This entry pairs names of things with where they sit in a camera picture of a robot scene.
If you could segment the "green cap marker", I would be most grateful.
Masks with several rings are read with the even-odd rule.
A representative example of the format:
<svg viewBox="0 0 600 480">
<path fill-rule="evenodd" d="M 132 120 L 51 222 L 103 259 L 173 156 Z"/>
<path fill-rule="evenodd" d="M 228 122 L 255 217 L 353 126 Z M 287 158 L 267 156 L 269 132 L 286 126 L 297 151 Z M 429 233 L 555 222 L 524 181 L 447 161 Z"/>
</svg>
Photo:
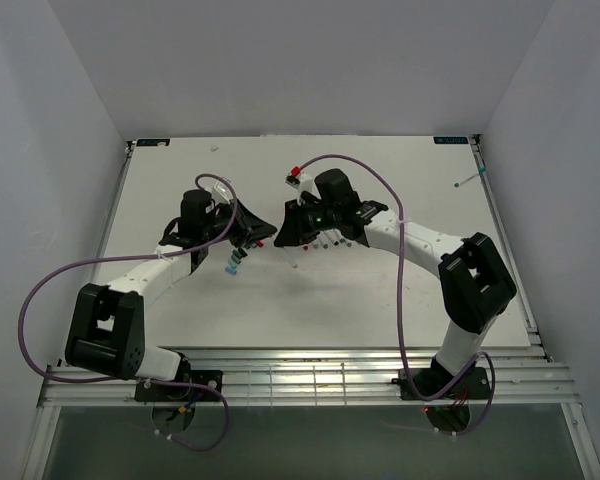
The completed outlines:
<svg viewBox="0 0 600 480">
<path fill-rule="evenodd" d="M 324 235 L 324 233 L 320 233 L 319 240 L 321 242 L 321 245 L 322 245 L 323 249 L 329 248 L 329 243 L 327 241 L 328 239 L 326 238 L 326 236 Z"/>
</svg>

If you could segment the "black cap marker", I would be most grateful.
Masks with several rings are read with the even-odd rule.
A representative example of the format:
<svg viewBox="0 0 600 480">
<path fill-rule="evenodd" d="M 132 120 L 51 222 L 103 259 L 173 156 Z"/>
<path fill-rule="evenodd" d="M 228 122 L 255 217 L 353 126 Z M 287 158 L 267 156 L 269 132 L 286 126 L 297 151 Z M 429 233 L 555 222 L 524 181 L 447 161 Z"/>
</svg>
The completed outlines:
<svg viewBox="0 0 600 480">
<path fill-rule="evenodd" d="M 331 235 L 331 237 L 332 237 L 332 240 L 331 240 L 331 241 L 332 241 L 332 243 L 333 243 L 335 246 L 338 246 L 340 242 L 339 242 L 338 235 L 335 233 L 335 230 L 330 230 L 330 235 Z"/>
</svg>

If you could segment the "teal cap marker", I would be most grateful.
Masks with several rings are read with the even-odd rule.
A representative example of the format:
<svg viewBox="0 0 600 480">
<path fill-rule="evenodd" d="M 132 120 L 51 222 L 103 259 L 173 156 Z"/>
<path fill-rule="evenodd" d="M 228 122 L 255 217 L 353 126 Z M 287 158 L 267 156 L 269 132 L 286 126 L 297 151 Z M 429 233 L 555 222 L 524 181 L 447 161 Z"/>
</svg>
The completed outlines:
<svg viewBox="0 0 600 480">
<path fill-rule="evenodd" d="M 481 177 L 485 173 L 485 171 L 486 171 L 486 168 L 484 168 L 484 167 L 479 168 L 475 174 L 467 177 L 466 179 L 463 179 L 459 182 L 454 183 L 454 187 L 460 188 L 460 187 L 464 186 L 465 184 L 469 183 L 470 181 Z"/>
</svg>

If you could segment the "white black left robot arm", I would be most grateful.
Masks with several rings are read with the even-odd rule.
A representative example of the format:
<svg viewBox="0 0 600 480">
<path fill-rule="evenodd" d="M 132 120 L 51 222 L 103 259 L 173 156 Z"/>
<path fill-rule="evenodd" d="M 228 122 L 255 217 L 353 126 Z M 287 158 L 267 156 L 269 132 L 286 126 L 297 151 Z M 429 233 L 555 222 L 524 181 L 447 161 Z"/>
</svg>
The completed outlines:
<svg viewBox="0 0 600 480">
<path fill-rule="evenodd" d="M 185 192 L 180 214 L 165 227 L 152 259 L 105 285 L 89 283 L 81 288 L 65 360 L 71 366 L 119 380 L 156 379 L 168 398 L 185 397 L 192 376 L 185 369 L 184 357 L 147 343 L 147 310 L 198 269 L 212 240 L 228 241 L 239 249 L 275 232 L 275 226 L 238 200 L 202 189 Z"/>
</svg>

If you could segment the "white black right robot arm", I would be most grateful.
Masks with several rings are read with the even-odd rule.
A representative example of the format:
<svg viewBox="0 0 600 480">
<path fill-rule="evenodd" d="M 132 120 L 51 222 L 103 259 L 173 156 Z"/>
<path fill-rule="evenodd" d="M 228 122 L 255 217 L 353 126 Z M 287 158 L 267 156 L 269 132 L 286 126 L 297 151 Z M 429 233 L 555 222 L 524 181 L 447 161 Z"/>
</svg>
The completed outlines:
<svg viewBox="0 0 600 480">
<path fill-rule="evenodd" d="M 421 400 L 454 397 L 468 384 L 483 341 L 517 294 L 494 242 L 483 233 L 469 238 L 443 234 L 406 221 L 387 205 L 363 201 L 339 169 L 311 177 L 294 168 L 286 177 L 297 192 L 286 202 L 277 248 L 309 244 L 329 230 L 364 247 L 392 253 L 440 282 L 450 319 L 429 368 L 404 373 L 410 394 Z"/>
</svg>

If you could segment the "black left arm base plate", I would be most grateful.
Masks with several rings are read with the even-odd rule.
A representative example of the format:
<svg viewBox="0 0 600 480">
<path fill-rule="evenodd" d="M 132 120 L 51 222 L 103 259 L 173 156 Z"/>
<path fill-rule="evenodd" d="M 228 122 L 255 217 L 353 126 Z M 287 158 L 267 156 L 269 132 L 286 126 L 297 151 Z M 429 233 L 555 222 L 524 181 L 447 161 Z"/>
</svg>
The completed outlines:
<svg viewBox="0 0 600 480">
<path fill-rule="evenodd" d="M 222 392 L 224 372 L 222 370 L 192 370 L 185 373 L 177 382 L 203 385 Z M 179 403 L 218 402 L 216 394 L 198 387 L 174 387 L 151 384 L 149 387 L 141 382 L 136 386 L 133 399 L 143 403 Z"/>
</svg>

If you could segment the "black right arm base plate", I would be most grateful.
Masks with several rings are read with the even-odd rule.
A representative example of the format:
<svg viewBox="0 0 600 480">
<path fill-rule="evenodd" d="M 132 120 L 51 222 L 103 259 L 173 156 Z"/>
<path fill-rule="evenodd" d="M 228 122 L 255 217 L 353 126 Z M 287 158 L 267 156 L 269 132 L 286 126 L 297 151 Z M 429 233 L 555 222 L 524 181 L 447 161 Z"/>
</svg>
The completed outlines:
<svg viewBox="0 0 600 480">
<path fill-rule="evenodd" d="M 451 380 L 450 375 L 440 373 L 433 368 L 414 369 L 412 373 L 418 391 L 427 397 L 436 394 Z M 398 376 L 391 380 L 391 384 L 399 387 L 402 400 L 419 400 L 403 369 L 398 371 Z M 486 370 L 482 367 L 475 367 L 456 382 L 441 397 L 441 400 L 487 400 L 490 391 L 491 387 Z"/>
</svg>

